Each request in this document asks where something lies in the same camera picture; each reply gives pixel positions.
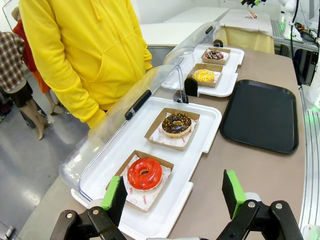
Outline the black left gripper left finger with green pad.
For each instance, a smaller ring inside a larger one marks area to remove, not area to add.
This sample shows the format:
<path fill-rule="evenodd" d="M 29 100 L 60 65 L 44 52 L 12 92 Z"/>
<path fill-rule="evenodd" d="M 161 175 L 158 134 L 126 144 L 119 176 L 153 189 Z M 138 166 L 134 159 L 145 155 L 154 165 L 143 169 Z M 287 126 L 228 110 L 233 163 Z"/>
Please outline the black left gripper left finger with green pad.
<path fill-rule="evenodd" d="M 124 240 L 119 230 L 127 190 L 122 176 L 112 177 L 101 203 L 82 213 L 64 210 L 54 226 L 51 240 Z"/>

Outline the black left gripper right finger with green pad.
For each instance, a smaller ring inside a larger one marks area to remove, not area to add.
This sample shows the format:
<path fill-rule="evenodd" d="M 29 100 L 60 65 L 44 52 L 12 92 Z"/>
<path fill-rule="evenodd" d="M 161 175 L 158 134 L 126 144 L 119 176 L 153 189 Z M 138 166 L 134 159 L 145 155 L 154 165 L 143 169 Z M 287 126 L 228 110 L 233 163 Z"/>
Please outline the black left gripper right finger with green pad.
<path fill-rule="evenodd" d="M 302 240 L 303 236 L 291 210 L 284 200 L 271 205 L 249 199 L 233 170 L 224 170 L 222 193 L 230 222 L 218 240 L 244 240 L 250 232 L 259 232 L 266 240 Z"/>

